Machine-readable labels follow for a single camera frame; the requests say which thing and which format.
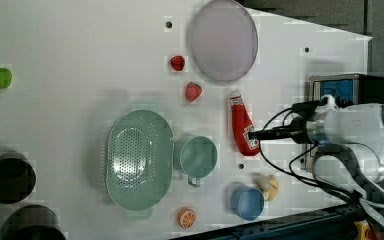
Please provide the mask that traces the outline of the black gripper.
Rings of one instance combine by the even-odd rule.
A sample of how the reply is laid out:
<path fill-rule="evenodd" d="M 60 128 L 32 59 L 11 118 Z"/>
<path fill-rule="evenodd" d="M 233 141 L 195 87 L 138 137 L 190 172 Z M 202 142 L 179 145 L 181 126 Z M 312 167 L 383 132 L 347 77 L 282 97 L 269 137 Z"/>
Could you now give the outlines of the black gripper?
<path fill-rule="evenodd" d="M 292 105 L 291 112 L 297 114 L 297 117 L 294 117 L 290 124 L 293 134 L 286 130 L 261 130 L 249 132 L 248 137 L 256 140 L 278 140 L 292 137 L 293 141 L 297 144 L 311 144 L 306 124 L 314 115 L 318 106 L 318 101 L 308 101 Z"/>

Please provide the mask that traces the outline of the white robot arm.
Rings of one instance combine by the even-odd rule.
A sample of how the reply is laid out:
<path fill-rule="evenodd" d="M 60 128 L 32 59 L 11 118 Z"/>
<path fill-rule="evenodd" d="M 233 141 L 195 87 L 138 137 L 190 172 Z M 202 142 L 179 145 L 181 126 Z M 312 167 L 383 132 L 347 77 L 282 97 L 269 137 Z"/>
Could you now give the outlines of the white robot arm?
<path fill-rule="evenodd" d="M 285 173 L 341 199 L 363 215 L 377 240 L 384 239 L 384 104 L 340 108 L 325 95 L 295 103 L 283 111 L 295 118 L 288 125 L 251 130 L 251 140 L 292 139 L 314 153 L 311 177 Z"/>

